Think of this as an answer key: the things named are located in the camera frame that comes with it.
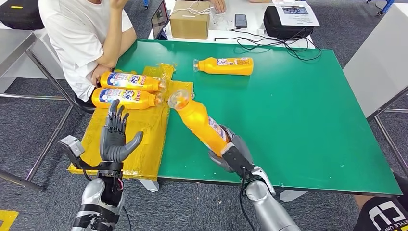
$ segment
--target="black bag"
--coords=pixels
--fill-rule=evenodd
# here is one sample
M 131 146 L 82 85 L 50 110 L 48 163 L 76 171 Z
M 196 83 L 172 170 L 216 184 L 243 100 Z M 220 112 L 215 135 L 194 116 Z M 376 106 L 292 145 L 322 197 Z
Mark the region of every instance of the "black bag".
M 0 6 L 0 21 L 18 30 L 43 29 L 38 11 L 38 0 L 8 0 Z
M 268 6 L 265 10 L 264 25 L 269 36 L 280 40 L 305 38 L 313 33 L 314 28 L 314 26 L 282 26 L 275 6 Z

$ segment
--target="human hand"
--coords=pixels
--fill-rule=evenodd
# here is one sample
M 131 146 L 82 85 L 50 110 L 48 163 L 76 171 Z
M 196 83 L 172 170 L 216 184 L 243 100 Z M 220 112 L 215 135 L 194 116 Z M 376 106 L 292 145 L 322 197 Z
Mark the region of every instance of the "human hand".
M 106 67 L 102 64 L 98 64 L 92 72 L 92 78 L 91 78 L 92 84 L 98 87 L 98 83 L 99 83 L 99 80 L 101 80 L 102 74 L 107 71 L 111 71 L 111 68 Z
M 109 0 L 111 9 L 122 10 L 128 0 Z
M 227 10 L 225 0 L 210 0 L 217 12 L 224 13 Z
M 124 161 L 143 139 L 143 132 L 138 131 L 133 139 L 126 143 L 125 130 L 129 113 L 122 118 L 125 107 L 122 105 L 118 110 L 119 102 L 119 100 L 114 100 L 111 103 L 105 126 L 102 128 L 100 152 L 103 161 Z
M 246 146 L 245 141 L 239 135 L 236 135 L 231 129 L 223 125 L 220 125 L 220 126 L 227 133 L 227 136 L 230 139 L 230 142 L 233 143 L 234 146 L 237 147 L 238 151 L 240 151 L 240 153 L 245 157 L 245 159 L 247 159 L 248 162 L 253 165 L 254 161 L 252 160 L 251 153 L 249 152 L 249 149 Z M 214 161 L 217 165 L 221 166 L 227 172 L 234 171 L 231 168 L 231 166 L 222 157 L 217 156 L 213 151 L 209 150 L 208 156 L 210 157 L 212 161 Z

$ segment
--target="black cable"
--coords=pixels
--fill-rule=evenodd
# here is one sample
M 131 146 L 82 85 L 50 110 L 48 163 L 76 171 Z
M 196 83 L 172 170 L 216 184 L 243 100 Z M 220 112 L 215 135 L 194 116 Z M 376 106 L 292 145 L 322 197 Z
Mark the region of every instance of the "black cable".
M 84 173 L 84 176 L 87 180 L 92 181 L 92 178 L 90 178 L 87 174 L 87 172 L 85 170 L 82 170 L 82 172 Z
M 252 34 L 250 32 L 247 31 L 239 31 L 239 28 L 235 28 L 235 29 L 230 29 L 229 31 L 234 31 L 234 32 L 238 32 L 238 33 L 244 33 L 244 34 L 249 34 L 255 37 L 260 37 L 260 40 L 253 40 L 250 38 L 244 38 L 244 37 L 235 37 L 235 38 L 214 38 L 214 41 L 216 41 L 217 39 L 237 39 L 237 43 L 244 48 L 247 51 L 251 51 L 257 47 L 260 46 L 277 46 L 277 45 L 283 45 L 286 49 L 287 52 L 289 53 L 290 56 L 295 57 L 299 60 L 302 61 L 312 61 L 315 60 L 317 58 L 319 58 L 322 54 L 322 50 L 320 47 L 316 46 L 315 43 L 313 43 L 307 36 L 308 33 L 306 32 L 306 28 L 303 28 L 302 30 L 300 30 L 299 32 L 297 32 L 295 35 L 293 35 L 290 38 L 284 39 L 284 40 L 280 40 L 277 38 L 269 38 L 269 37 L 264 37 L 262 35 L 255 35 Z M 306 40 L 306 48 L 292 48 L 290 47 L 290 45 L 292 45 L 293 43 L 297 42 L 300 39 L 305 39 Z M 241 40 L 246 40 L 248 42 L 253 43 L 254 45 L 252 47 L 246 47 L 245 45 L 241 44 L 240 41 Z M 260 44 L 259 42 L 264 41 L 264 40 L 270 40 L 272 41 L 271 43 L 268 44 Z M 313 44 L 315 46 L 316 49 L 318 49 L 318 54 L 315 57 L 312 58 L 303 58 L 303 56 L 301 55 L 301 52 L 307 51 L 307 49 L 309 48 L 309 43 Z
M 129 214 L 127 214 L 128 212 L 126 211 L 124 206 L 123 206 L 123 211 L 125 212 L 127 220 L 128 220 L 127 222 L 129 223 L 129 230 L 132 231 L 132 224 L 130 223 Z
M 244 189 L 245 189 L 245 181 L 246 181 L 246 172 L 245 172 L 245 174 L 244 174 L 244 176 L 243 176 L 242 185 L 241 185 L 241 190 L 240 190 L 240 205 L 241 205 L 241 210 L 242 210 L 243 215 L 245 216 L 246 221 L 247 221 L 247 222 L 249 223 L 249 225 L 251 226 L 252 230 L 253 230 L 253 231 L 256 231 L 256 229 L 255 229 L 255 227 L 253 226 L 252 222 L 249 220 L 249 217 L 248 217 L 248 215 L 246 214 L 245 208 L 243 207 L 243 204 L 242 204 L 242 196 L 243 196 L 243 191 L 244 191 Z

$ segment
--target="bottle cap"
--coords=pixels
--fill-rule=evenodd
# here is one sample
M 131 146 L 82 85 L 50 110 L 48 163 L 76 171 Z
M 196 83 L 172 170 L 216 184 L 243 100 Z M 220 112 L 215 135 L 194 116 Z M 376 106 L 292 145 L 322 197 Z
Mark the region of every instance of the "bottle cap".
M 193 69 L 194 69 L 194 72 L 197 72 L 197 71 L 199 71 L 200 70 L 200 68 L 199 68 L 199 61 L 197 60 L 197 59 L 194 59 L 194 61 L 193 61 Z
M 160 78 L 160 83 L 159 83 L 159 91 L 161 93 L 165 92 L 167 90 L 167 84 L 164 78 Z
M 161 103 L 163 103 L 163 96 L 162 94 L 157 94 L 154 98 L 154 105 L 159 105 Z
M 168 106 L 174 109 L 181 109 L 189 103 L 189 93 L 185 89 L 179 89 L 168 99 Z

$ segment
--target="detergent bottle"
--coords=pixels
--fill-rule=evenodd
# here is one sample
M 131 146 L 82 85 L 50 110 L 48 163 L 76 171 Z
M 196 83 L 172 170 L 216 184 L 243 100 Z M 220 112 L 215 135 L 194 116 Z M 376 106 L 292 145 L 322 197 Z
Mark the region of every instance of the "detergent bottle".
M 204 71 L 209 74 L 249 76 L 254 70 L 252 58 L 215 59 L 213 57 L 198 61 L 194 60 L 194 71 Z
M 161 94 L 153 95 L 142 90 L 127 90 L 118 88 L 96 88 L 92 94 L 92 103 L 96 107 L 109 108 L 113 100 L 119 99 L 120 105 L 126 109 L 146 109 L 160 104 Z
M 227 146 L 227 133 L 211 117 L 202 103 L 194 101 L 186 90 L 177 90 L 173 93 L 168 105 L 174 108 L 183 123 L 216 155 Z
M 101 75 L 100 83 L 103 88 L 145 90 L 150 93 L 166 90 L 166 84 L 163 79 L 158 80 L 150 76 L 123 72 L 107 71 Z

